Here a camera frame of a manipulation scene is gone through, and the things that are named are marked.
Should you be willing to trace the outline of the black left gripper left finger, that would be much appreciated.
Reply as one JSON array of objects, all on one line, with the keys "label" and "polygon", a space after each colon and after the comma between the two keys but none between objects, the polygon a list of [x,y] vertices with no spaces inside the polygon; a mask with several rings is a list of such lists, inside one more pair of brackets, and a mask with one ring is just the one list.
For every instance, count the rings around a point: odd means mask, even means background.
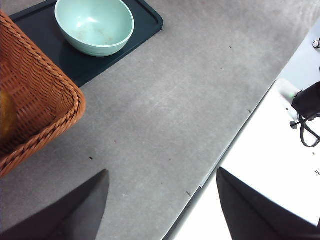
[{"label": "black left gripper left finger", "polygon": [[106,169],[70,193],[0,234],[2,240],[94,240],[105,213]]}]

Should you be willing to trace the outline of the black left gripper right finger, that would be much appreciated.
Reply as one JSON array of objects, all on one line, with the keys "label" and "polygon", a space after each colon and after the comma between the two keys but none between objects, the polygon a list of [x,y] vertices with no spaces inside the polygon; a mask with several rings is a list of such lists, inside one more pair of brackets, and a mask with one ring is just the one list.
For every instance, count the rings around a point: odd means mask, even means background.
[{"label": "black left gripper right finger", "polygon": [[221,208],[234,240],[318,240],[320,228],[272,202],[222,167],[216,172]]}]

